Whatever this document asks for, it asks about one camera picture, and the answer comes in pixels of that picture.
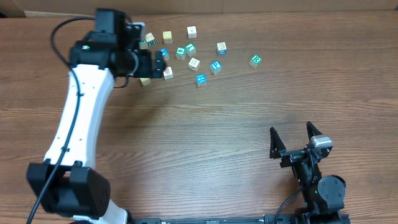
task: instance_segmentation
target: wood grain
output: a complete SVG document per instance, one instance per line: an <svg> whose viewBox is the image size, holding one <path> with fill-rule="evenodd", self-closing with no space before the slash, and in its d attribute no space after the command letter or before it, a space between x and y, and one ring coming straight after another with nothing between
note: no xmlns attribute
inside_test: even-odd
<svg viewBox="0 0 398 224"><path fill-rule="evenodd" d="M269 159L269 128L288 149L307 143L311 120L335 146L323 175L347 181L353 223L398 218L397 12L137 16L158 40L171 30L171 80L114 90L104 112L97 170L111 198L134 217L257 217L275 213L297 189L290 169ZM35 196L25 180L58 127L67 69L50 49L63 19L0 21L0 223L25 223ZM198 72L174 57L195 25ZM64 54L90 29L60 30ZM216 43L228 53L216 55ZM165 47L159 41L152 50ZM254 54L263 62L252 69ZM223 71L211 75L210 63ZM208 84L197 88L195 75ZM288 204L285 213L303 205ZM68 223L40 209L34 223Z"/></svg>

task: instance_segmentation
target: wooden tabletop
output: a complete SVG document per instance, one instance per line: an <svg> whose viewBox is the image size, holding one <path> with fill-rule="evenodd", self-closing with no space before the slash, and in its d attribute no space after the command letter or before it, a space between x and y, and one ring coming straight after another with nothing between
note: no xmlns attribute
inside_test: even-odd
<svg viewBox="0 0 398 224"><path fill-rule="evenodd" d="M324 176L347 182L353 223L398 218L398 12L311 12L136 16L166 47L170 80L114 90L98 136L96 170L111 198L133 216L258 217L275 213L298 189L291 169L269 159L269 128L287 149L308 143L305 123L334 147ZM41 162L58 128L67 68L50 49L64 19L0 20L0 223L25 223L36 200L25 173ZM187 39L187 26L198 37ZM93 22L62 28L64 54ZM171 30L174 43L162 43ZM198 72L177 60L197 46ZM217 56L216 43L228 53ZM249 65L258 54L257 69ZM210 72L219 60L223 71ZM204 73L207 86L195 76ZM298 197L282 213L303 206ZM68 223L40 208L34 223Z"/></svg>

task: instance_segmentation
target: toy block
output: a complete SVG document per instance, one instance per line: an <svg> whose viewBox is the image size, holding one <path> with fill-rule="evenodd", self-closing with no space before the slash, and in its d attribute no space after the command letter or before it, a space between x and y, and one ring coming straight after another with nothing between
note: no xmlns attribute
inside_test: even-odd
<svg viewBox="0 0 398 224"><path fill-rule="evenodd" d="M148 48L148 43L146 40L144 40L143 42L139 43L139 48L140 49L147 49Z"/></svg>
<svg viewBox="0 0 398 224"><path fill-rule="evenodd" d="M188 39L196 38L197 37L197 27L187 27L188 30Z"/></svg>
<svg viewBox="0 0 398 224"><path fill-rule="evenodd" d="M164 41L165 44L171 44L173 42L172 32L171 31L163 32L163 41Z"/></svg>
<svg viewBox="0 0 398 224"><path fill-rule="evenodd" d="M142 85L150 84L150 78L140 78Z"/></svg>
<svg viewBox="0 0 398 224"><path fill-rule="evenodd" d="M194 54L197 53L197 48L193 43L189 43L187 46L185 46L185 49L187 50L187 55L189 57L192 57Z"/></svg>
<svg viewBox="0 0 398 224"><path fill-rule="evenodd" d="M217 54L224 55L226 54L226 45L225 42L217 43Z"/></svg>
<svg viewBox="0 0 398 224"><path fill-rule="evenodd" d="M188 68L197 72L199 68L199 63L200 61L198 59L192 58L191 61L189 61Z"/></svg>
<svg viewBox="0 0 398 224"><path fill-rule="evenodd" d="M221 71L222 68L223 68L223 67L221 66L221 64L220 64L218 61L215 61L215 62L213 62L213 63L210 65L210 70L211 70L211 72L213 72L213 74L215 74L215 75L217 75L217 74Z"/></svg>
<svg viewBox="0 0 398 224"><path fill-rule="evenodd" d="M249 64L250 64L253 68L257 68L257 66L260 65L261 61L262 61L262 59L260 58L260 56L255 55L255 56L253 56L253 58L250 59L250 63L249 63Z"/></svg>
<svg viewBox="0 0 398 224"><path fill-rule="evenodd" d="M177 59L185 60L185 48L178 47L175 56L177 57Z"/></svg>
<svg viewBox="0 0 398 224"><path fill-rule="evenodd" d="M197 75L197 84L198 84L198 87L202 87L202 86L206 85L205 74Z"/></svg>
<svg viewBox="0 0 398 224"><path fill-rule="evenodd" d="M167 67L163 72L164 80L168 80L173 78L173 70L172 67Z"/></svg>
<svg viewBox="0 0 398 224"><path fill-rule="evenodd" d="M147 41L149 47L156 44L155 37L152 35L152 33L145 35L145 40Z"/></svg>
<svg viewBox="0 0 398 224"><path fill-rule="evenodd" d="M160 51L162 52L163 59L164 60L168 60L169 59L169 53L166 50L166 48L162 48Z"/></svg>

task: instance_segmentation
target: small cube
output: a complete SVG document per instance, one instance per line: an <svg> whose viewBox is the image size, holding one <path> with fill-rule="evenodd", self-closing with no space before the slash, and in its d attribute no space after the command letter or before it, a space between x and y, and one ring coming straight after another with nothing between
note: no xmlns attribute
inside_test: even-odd
<svg viewBox="0 0 398 224"><path fill-rule="evenodd" d="M163 41L164 41L165 44L171 44L173 42L172 32L171 31L163 32Z"/></svg>
<svg viewBox="0 0 398 224"><path fill-rule="evenodd" d="M150 78L140 78L142 85L150 84Z"/></svg>
<svg viewBox="0 0 398 224"><path fill-rule="evenodd" d="M218 43L217 44L217 54L218 55L224 55L226 54L226 45L225 42Z"/></svg>
<svg viewBox="0 0 398 224"><path fill-rule="evenodd" d="M185 48L178 47L175 56L177 57L177 59L185 60Z"/></svg>
<svg viewBox="0 0 398 224"><path fill-rule="evenodd" d="M188 39L196 38L197 37L197 27L187 27L188 30Z"/></svg>
<svg viewBox="0 0 398 224"><path fill-rule="evenodd" d="M188 68L194 70L195 72L198 71L200 61L198 59L192 58L191 61L188 63Z"/></svg>
<svg viewBox="0 0 398 224"><path fill-rule="evenodd" d="M257 68L257 66L260 65L261 61L262 61L262 59L260 58L260 56L255 55L255 56L253 56L253 58L250 59L250 63L249 63L249 64L250 64L253 68Z"/></svg>
<svg viewBox="0 0 398 224"><path fill-rule="evenodd" d="M187 55L189 57L192 57L194 54L197 53L197 48L193 43L189 43L187 46L185 46L185 49L187 50Z"/></svg>
<svg viewBox="0 0 398 224"><path fill-rule="evenodd" d="M139 43L139 48L140 49L147 49L148 48L148 43L146 40L144 40L143 42Z"/></svg>
<svg viewBox="0 0 398 224"><path fill-rule="evenodd" d="M145 40L147 41L149 47L156 44L155 37L152 35L152 33L145 35Z"/></svg>
<svg viewBox="0 0 398 224"><path fill-rule="evenodd" d="M210 65L210 70L211 70L211 72L213 72L213 74L215 74L215 75L217 75L217 74L221 71L222 68L223 68L223 67L221 66L221 64L220 64L218 61L215 61L215 62L213 62L213 63Z"/></svg>
<svg viewBox="0 0 398 224"><path fill-rule="evenodd" d="M206 85L206 76L205 74L201 74L197 76L197 84L198 87L202 87Z"/></svg>
<svg viewBox="0 0 398 224"><path fill-rule="evenodd" d="M173 78L173 70L172 67L167 67L163 72L164 80L168 80Z"/></svg>
<svg viewBox="0 0 398 224"><path fill-rule="evenodd" d="M169 59L169 53L166 50L166 48L162 48L160 51L162 52L163 59L164 60L168 60Z"/></svg>

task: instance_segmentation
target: wooden cube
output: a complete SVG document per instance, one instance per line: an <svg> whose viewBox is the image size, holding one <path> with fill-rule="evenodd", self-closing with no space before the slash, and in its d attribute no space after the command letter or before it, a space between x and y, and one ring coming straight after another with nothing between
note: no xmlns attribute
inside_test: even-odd
<svg viewBox="0 0 398 224"><path fill-rule="evenodd" d="M145 40L147 41L149 47L156 44L155 37L152 35L152 33L145 35Z"/></svg>
<svg viewBox="0 0 398 224"><path fill-rule="evenodd" d="M218 43L217 44L217 54L218 55L224 55L226 54L226 45L225 42Z"/></svg>
<svg viewBox="0 0 398 224"><path fill-rule="evenodd" d="M198 71L200 61L198 59L192 58L191 61L188 63L188 68L194 70L195 72Z"/></svg>
<svg viewBox="0 0 398 224"><path fill-rule="evenodd" d="M210 65L210 70L215 75L217 75L221 71L221 69L222 69L222 66L218 61L215 61Z"/></svg>
<svg viewBox="0 0 398 224"><path fill-rule="evenodd" d="M178 47L175 56L177 59L185 60L185 48Z"/></svg>
<svg viewBox="0 0 398 224"><path fill-rule="evenodd" d="M142 85L150 84L150 78L140 78Z"/></svg>
<svg viewBox="0 0 398 224"><path fill-rule="evenodd" d="M139 43L139 48L140 49L147 49L148 48L148 43L146 40L144 40L143 42Z"/></svg>
<svg viewBox="0 0 398 224"><path fill-rule="evenodd" d="M163 72L164 80L168 80L173 78L173 70L172 67L167 67Z"/></svg>
<svg viewBox="0 0 398 224"><path fill-rule="evenodd" d="M168 51L166 50L166 48L162 48L162 49L160 50L160 52L162 52L162 56L163 56L163 59L164 59L164 60L168 60L168 59L169 59L169 53L168 53Z"/></svg>
<svg viewBox="0 0 398 224"><path fill-rule="evenodd" d="M171 31L163 32L163 41L164 41L165 44L171 44L173 42L172 32Z"/></svg>
<svg viewBox="0 0 398 224"><path fill-rule="evenodd" d="M249 64L250 64L253 68L257 68L257 66L260 65L261 61L262 61L262 59L260 58L260 56L255 55L255 56L253 56L253 57L250 59L250 63L249 63Z"/></svg>
<svg viewBox="0 0 398 224"><path fill-rule="evenodd" d="M197 53L197 48L193 43L189 43L187 46L185 46L185 49L187 50L187 55L189 57L192 57L194 54Z"/></svg>
<svg viewBox="0 0 398 224"><path fill-rule="evenodd" d="M196 38L197 37L197 27L187 27L188 30L188 39Z"/></svg>
<svg viewBox="0 0 398 224"><path fill-rule="evenodd" d="M197 76L197 85L198 87L205 86L207 83L205 74L201 74Z"/></svg>

